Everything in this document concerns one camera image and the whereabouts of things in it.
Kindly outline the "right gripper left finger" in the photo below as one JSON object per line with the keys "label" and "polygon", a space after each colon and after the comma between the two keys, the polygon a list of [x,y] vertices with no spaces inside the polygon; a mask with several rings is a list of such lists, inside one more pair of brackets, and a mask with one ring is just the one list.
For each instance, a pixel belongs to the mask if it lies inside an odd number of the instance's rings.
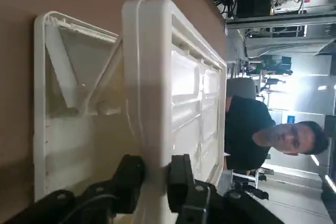
{"label": "right gripper left finger", "polygon": [[88,186],[79,196],[56,190],[6,223],[109,223],[117,214],[135,211],[144,175],[142,158],[125,155],[111,179]]}

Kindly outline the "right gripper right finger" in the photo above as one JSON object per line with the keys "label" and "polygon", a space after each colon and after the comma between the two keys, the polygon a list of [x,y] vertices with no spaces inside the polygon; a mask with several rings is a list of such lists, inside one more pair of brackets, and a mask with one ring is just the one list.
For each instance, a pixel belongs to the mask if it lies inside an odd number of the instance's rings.
{"label": "right gripper right finger", "polygon": [[195,180],[190,156],[173,155],[167,176],[167,200],[176,223],[278,223],[278,217],[241,190],[224,195]]}

